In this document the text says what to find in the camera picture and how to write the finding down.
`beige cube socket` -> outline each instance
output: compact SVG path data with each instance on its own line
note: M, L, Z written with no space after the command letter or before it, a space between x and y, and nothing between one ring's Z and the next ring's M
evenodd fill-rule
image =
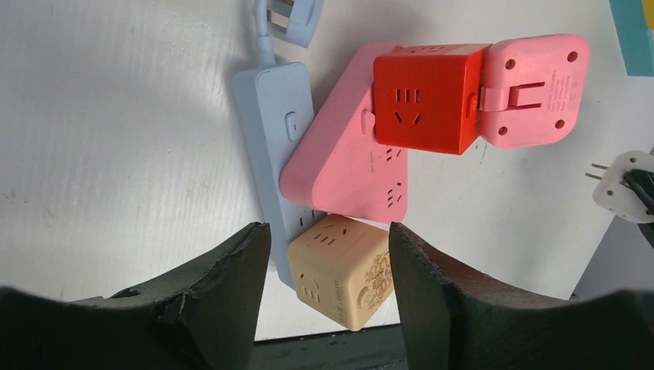
M330 214L288 249L300 301L358 331L393 291L388 231Z

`teal box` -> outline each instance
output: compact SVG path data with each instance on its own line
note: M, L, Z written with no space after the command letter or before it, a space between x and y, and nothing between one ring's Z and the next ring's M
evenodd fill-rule
M627 75L654 76L654 32L647 26L642 0L609 0Z

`white table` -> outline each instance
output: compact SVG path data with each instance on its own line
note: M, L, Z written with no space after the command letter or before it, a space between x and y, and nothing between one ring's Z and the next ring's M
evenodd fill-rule
M0 284L110 295L261 220L231 77L255 64L250 0L0 4ZM654 138L654 79L627 78L608 2L326 0L309 50L316 107L356 48L585 36L593 57L572 134L464 156L412 152L405 224L518 287L567 298L612 216L591 162ZM398 322L392 297L369 325ZM340 327L268 274L257 339Z

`orange cube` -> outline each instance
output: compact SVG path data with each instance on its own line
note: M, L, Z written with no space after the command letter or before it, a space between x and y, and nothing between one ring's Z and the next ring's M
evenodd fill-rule
M490 46L413 46L377 57L377 141L463 154L479 136L477 106L484 53Z

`pink power strip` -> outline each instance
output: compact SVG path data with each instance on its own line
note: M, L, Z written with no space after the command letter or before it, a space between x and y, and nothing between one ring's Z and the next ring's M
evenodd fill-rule
M512 39L484 62L480 134L500 148L555 143L575 126L590 47L577 35Z
M375 139L373 62L401 48L364 45L316 115L281 173L281 193L344 216L400 222L408 201L407 150Z

